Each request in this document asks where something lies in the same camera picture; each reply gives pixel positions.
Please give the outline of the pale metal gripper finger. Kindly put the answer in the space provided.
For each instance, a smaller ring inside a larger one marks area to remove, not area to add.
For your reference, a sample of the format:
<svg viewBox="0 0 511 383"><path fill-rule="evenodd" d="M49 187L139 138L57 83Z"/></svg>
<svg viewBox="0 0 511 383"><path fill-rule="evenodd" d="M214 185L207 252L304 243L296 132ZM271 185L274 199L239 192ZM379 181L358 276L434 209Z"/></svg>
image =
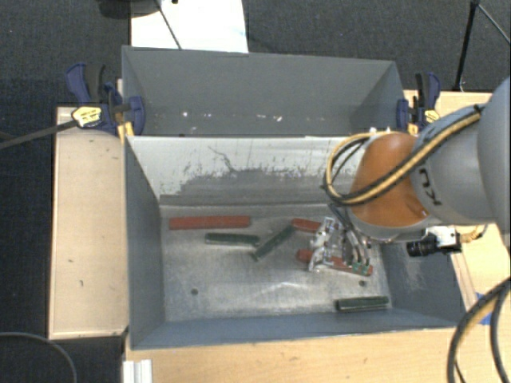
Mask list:
<svg viewBox="0 0 511 383"><path fill-rule="evenodd" d="M331 251L326 248L313 250L307 263L307 270L309 272L319 271L322 268L335 269L336 267L337 265L334 262Z"/></svg>
<svg viewBox="0 0 511 383"><path fill-rule="evenodd" d="M314 246L330 247L332 239L339 229L338 222L331 217L325 217L314 234Z"/></svg>

